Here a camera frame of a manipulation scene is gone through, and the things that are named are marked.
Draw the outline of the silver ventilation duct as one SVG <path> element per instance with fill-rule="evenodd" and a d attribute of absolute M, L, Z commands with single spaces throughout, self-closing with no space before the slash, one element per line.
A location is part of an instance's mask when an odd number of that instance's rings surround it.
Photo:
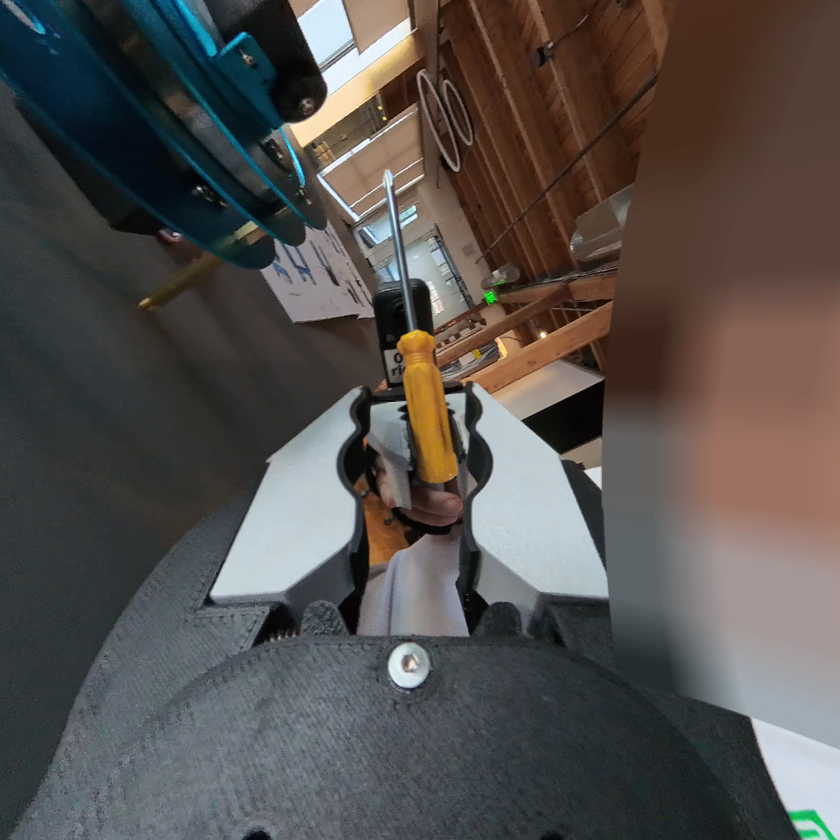
<path fill-rule="evenodd" d="M 631 183 L 577 217 L 570 249 L 578 263 L 619 258 L 633 191 L 634 184 Z"/>

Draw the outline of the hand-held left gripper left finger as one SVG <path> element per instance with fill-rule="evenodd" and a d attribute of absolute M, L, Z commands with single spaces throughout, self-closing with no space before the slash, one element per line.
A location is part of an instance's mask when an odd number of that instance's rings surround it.
<path fill-rule="evenodd" d="M 297 620 L 315 601 L 357 630 L 370 569 L 364 503 L 371 390 L 353 388 L 267 461 L 210 590 L 216 606 L 284 606 Z"/>

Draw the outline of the yellow handled screwdriver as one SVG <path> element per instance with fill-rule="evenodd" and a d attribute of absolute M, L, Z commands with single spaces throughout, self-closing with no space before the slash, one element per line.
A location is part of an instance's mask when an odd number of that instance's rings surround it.
<path fill-rule="evenodd" d="M 383 188 L 406 319 L 406 332 L 397 349 L 405 364 L 403 386 L 415 444 L 416 474 L 428 485 L 443 485 L 457 477 L 458 466 L 444 384 L 436 364 L 436 343 L 432 334 L 420 329 L 417 320 L 393 182 L 393 173 L 385 170 Z"/>

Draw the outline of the person's right hand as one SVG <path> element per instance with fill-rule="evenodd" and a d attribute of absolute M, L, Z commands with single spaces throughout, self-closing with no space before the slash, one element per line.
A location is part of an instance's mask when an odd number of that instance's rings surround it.
<path fill-rule="evenodd" d="M 443 533 L 461 522 L 464 502 L 459 495 L 456 479 L 441 486 L 417 483 L 411 485 L 410 489 L 411 506 L 399 507 L 390 481 L 384 477 L 379 484 L 382 501 L 402 524 L 418 531 Z"/>

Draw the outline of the glass partition window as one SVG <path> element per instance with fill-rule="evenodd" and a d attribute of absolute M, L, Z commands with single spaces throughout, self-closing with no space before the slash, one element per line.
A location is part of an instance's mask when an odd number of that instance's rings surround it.
<path fill-rule="evenodd" d="M 437 226 L 415 222 L 404 226 L 401 233 L 408 275 L 426 283 L 435 327 L 471 309 L 474 300 Z M 396 256 L 387 217 L 357 227 L 353 236 L 374 272 L 375 284 L 397 282 Z"/>

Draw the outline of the blue toy robot arm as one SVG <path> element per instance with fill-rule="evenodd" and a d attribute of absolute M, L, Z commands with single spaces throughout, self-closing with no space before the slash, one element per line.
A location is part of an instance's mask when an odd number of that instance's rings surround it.
<path fill-rule="evenodd" d="M 2 80 L 108 224 L 249 269 L 327 224 L 286 127 L 327 87 L 290 2 L 11 1 Z"/>

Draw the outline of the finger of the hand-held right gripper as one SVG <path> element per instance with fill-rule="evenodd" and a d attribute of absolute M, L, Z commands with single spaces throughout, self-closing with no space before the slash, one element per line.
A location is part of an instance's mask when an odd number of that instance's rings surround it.
<path fill-rule="evenodd" d="M 416 465 L 407 406 L 371 406 L 366 444 L 381 458 L 394 507 L 411 510 Z"/>
<path fill-rule="evenodd" d="M 465 414 L 455 408 L 450 409 L 450 432 L 455 451 L 458 489 L 468 489 L 470 474 L 468 467 L 469 431 L 465 425 Z"/>

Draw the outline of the brass standoff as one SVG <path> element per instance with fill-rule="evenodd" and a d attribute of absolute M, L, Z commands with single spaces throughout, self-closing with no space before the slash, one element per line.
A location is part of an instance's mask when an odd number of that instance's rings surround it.
<path fill-rule="evenodd" d="M 186 266 L 180 268 L 171 279 L 155 288 L 147 297 L 143 298 L 138 303 L 138 309 L 152 311 L 162 308 L 186 291 L 189 291 L 200 280 L 208 277 L 223 263 L 223 260 L 219 257 L 210 253 L 203 253 Z"/>

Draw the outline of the wooden ceiling beam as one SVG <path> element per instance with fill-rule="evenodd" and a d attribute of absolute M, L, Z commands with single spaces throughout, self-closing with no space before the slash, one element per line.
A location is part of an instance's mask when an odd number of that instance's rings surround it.
<path fill-rule="evenodd" d="M 474 374 L 467 381 L 480 385 L 488 393 L 498 392 L 606 336 L 611 329 L 612 314 L 613 301 L 609 301 L 555 330 L 547 338 Z"/>

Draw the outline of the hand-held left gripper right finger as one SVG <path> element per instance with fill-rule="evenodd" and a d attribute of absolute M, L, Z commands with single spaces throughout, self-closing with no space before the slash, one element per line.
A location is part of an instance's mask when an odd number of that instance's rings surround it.
<path fill-rule="evenodd" d="M 465 613 L 498 602 L 520 614 L 550 601 L 608 604 L 600 488 L 478 384 L 463 397 Z"/>

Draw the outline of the steel ceiling rod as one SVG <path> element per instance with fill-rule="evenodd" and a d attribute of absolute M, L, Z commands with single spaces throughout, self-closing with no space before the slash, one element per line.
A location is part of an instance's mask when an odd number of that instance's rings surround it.
<path fill-rule="evenodd" d="M 562 180 L 572 173 L 573 169 L 579 164 L 583 162 L 583 159 L 591 153 L 596 146 L 604 140 L 604 138 L 613 131 L 613 129 L 627 116 L 630 111 L 633 111 L 636 108 L 641 100 L 647 96 L 651 90 L 655 88 L 658 82 L 658 68 L 653 71 L 653 73 L 649 76 L 648 79 L 644 82 L 644 84 L 635 91 L 635 93 L 628 99 L 625 104 L 617 110 L 613 116 L 609 119 L 609 121 L 601 128 L 601 130 L 592 137 L 589 142 L 581 148 L 579 153 L 570 161 L 553 179 L 552 181 L 547 184 L 542 191 L 536 195 L 529 205 L 527 205 L 519 215 L 515 216 L 513 220 L 509 223 L 509 225 L 494 239 L 489 246 L 487 246 L 480 254 L 481 257 L 486 257 L 489 255 L 492 249 L 498 246 L 501 241 L 508 236 L 508 234 L 522 222 L 526 216 L 529 215 L 531 210 L 533 210 L 544 198 L 548 197 L 551 194 L 552 190 L 557 187 Z"/>

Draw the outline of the printed instruction sheet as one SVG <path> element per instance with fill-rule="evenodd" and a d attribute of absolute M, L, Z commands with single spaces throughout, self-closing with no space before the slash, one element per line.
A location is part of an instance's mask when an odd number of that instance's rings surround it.
<path fill-rule="evenodd" d="M 371 292 L 331 223 L 309 227 L 300 246 L 276 240 L 261 273 L 294 323 L 375 316 Z"/>

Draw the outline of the person's right forearm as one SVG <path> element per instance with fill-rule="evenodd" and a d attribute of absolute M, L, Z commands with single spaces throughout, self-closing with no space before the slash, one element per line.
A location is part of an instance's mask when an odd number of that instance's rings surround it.
<path fill-rule="evenodd" d="M 372 566 L 360 604 L 360 636 L 467 637 L 459 600 L 461 527 L 424 535 L 388 563 Z"/>

